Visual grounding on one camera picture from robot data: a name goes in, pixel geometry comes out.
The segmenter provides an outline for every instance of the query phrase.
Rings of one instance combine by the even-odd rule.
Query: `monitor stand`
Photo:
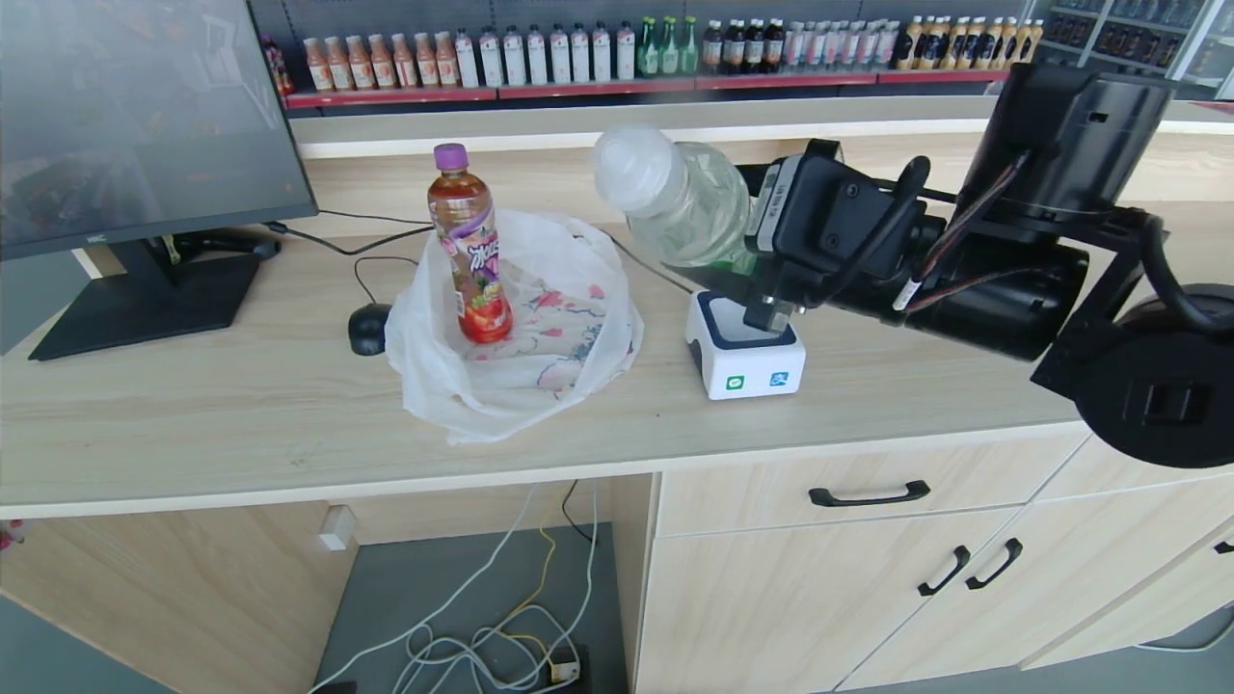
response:
[[[254,253],[173,265],[149,241],[109,246],[128,274],[90,280],[30,358],[228,327],[262,259]]]

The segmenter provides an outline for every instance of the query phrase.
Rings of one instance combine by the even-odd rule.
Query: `computer mouse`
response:
[[[374,357],[385,352],[385,321],[390,317],[390,304],[368,304],[352,312],[347,321],[347,338],[352,352],[362,357]]]

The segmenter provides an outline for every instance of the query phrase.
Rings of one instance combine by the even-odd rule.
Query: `white plastic bag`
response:
[[[575,219],[497,211],[510,336],[476,345],[457,317],[450,264],[424,246],[386,321],[402,404],[450,443],[500,441],[603,388],[643,342],[643,319],[612,240]]]

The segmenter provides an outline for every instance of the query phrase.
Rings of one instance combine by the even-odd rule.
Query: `black handle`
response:
[[[907,489],[908,493],[905,494],[903,496],[887,496],[885,499],[845,500],[832,496],[830,490],[828,490],[824,487],[816,487],[810,490],[810,501],[816,506],[827,506],[829,509],[838,509],[843,506],[875,506],[877,504],[902,504],[905,501],[916,501],[929,494],[929,485],[921,479],[905,484],[905,489]]]
[[[1002,572],[1007,571],[1007,567],[1009,567],[1009,566],[1012,566],[1012,564],[1016,563],[1016,559],[1019,558],[1021,552],[1024,551],[1024,546],[1021,545],[1019,540],[1016,540],[1014,537],[1012,537],[1011,540],[1008,540],[1007,545],[1004,545],[1004,547],[1007,547],[1007,561],[1003,562],[1003,566],[998,567],[998,571],[996,571],[993,573],[993,575],[991,575],[990,578],[987,578],[985,580],[981,580],[980,578],[977,578],[975,575],[969,577],[969,580],[964,582],[964,584],[969,587],[969,590],[981,590],[986,585],[990,585],[991,583],[993,583],[996,578],[998,578],[1000,575],[1002,575]]]
[[[955,548],[955,568],[951,569],[951,573],[946,574],[946,578],[939,582],[938,587],[930,588],[928,583],[923,583],[917,587],[917,592],[921,593],[923,598],[929,598],[930,595],[946,588],[946,584],[951,583],[951,579],[955,578],[955,574],[960,573],[961,571],[964,571],[964,567],[969,566],[969,559],[971,558],[972,554],[969,553],[969,548],[965,547],[964,545],[960,545],[959,547]]]

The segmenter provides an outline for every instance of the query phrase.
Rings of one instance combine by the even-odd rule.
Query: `computer monitor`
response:
[[[172,264],[165,235],[317,214],[244,0],[0,0],[0,257],[107,245],[31,354],[227,327],[252,253]]]

